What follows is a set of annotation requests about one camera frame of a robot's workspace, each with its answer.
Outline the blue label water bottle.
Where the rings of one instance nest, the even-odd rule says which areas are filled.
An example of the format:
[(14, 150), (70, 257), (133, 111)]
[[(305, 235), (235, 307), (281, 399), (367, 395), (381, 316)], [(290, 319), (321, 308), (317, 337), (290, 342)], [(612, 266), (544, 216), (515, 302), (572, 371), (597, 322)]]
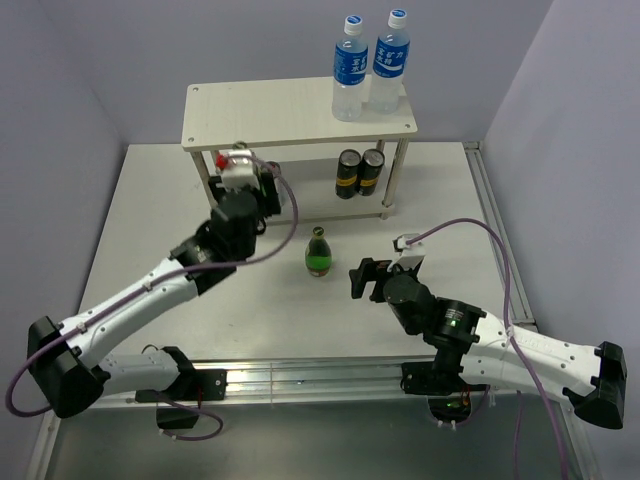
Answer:
[(333, 63), (332, 114), (343, 122), (361, 115), (363, 85), (368, 67), (368, 44), (362, 39), (363, 19), (345, 18), (343, 35), (336, 42)]
[(387, 28), (377, 39), (368, 103), (380, 114), (394, 113), (398, 107), (410, 49), (407, 18), (404, 9), (391, 10)]

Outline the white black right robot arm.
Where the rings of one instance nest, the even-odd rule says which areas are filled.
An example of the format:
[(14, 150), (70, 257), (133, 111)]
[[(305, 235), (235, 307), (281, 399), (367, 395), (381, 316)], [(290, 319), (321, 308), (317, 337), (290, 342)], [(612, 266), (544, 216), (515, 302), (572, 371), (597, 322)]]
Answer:
[(402, 364), (405, 393), (445, 396), (484, 386), (544, 392), (589, 424), (622, 428), (627, 368), (619, 345), (579, 345), (508, 328), (479, 307), (434, 296), (417, 273), (372, 258), (349, 272), (352, 298), (373, 283), (371, 301), (387, 304), (406, 334), (436, 350), (430, 361)]

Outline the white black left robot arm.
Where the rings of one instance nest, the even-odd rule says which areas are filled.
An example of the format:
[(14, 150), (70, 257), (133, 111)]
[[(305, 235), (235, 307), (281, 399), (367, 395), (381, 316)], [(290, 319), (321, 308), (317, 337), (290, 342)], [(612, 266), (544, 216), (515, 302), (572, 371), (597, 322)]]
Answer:
[(279, 192), (289, 188), (279, 169), (249, 153), (218, 159), (211, 178), (218, 204), (195, 233), (143, 278), (101, 304), (56, 323), (44, 316), (27, 334), (29, 373), (47, 410), (65, 419), (104, 396), (157, 391), (183, 399), (195, 386), (195, 369), (177, 347), (118, 357), (113, 350), (165, 312), (211, 290), (241, 266), (257, 264), (258, 236), (281, 212)]

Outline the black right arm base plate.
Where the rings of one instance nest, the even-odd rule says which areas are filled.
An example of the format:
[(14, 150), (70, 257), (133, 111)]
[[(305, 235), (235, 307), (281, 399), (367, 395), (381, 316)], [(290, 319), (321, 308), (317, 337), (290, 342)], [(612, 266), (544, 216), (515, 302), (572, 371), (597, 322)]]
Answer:
[(457, 374), (438, 372), (433, 365), (433, 361), (402, 363), (402, 391), (408, 395), (449, 396), (456, 393), (482, 392), (488, 387), (483, 383), (467, 383)]

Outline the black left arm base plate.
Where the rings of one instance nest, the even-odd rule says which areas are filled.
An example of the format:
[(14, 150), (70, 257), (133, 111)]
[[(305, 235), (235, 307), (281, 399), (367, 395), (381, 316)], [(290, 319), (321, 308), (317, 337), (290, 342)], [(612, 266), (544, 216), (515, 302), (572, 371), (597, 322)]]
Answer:
[(188, 377), (178, 378), (163, 391), (138, 390), (135, 401), (138, 403), (156, 402), (160, 397), (174, 402), (222, 401), (227, 387), (225, 369), (196, 369)]

